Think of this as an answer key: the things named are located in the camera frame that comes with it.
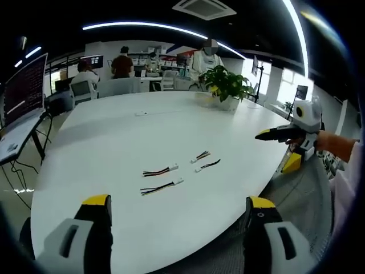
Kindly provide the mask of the person's right hand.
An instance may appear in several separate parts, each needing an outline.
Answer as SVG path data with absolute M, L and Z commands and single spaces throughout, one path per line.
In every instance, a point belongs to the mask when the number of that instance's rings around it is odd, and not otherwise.
M 345 137 L 320 130 L 316 140 L 315 148 L 317 151 L 327 151 L 334 156 L 348 163 L 356 139 L 347 139 Z

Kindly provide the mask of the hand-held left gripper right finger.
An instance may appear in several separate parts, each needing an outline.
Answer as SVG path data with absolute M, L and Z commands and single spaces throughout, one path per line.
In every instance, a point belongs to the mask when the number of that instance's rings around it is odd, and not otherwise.
M 308 240 L 270 200 L 246 198 L 244 229 L 245 273 L 310 273 L 315 267 Z

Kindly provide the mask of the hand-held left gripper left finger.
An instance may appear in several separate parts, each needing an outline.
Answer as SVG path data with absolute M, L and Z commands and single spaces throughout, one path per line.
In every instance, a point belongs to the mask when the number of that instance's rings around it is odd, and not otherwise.
M 111 195 L 96 195 L 45 238 L 36 262 L 44 273 L 111 273 L 112 245 Z

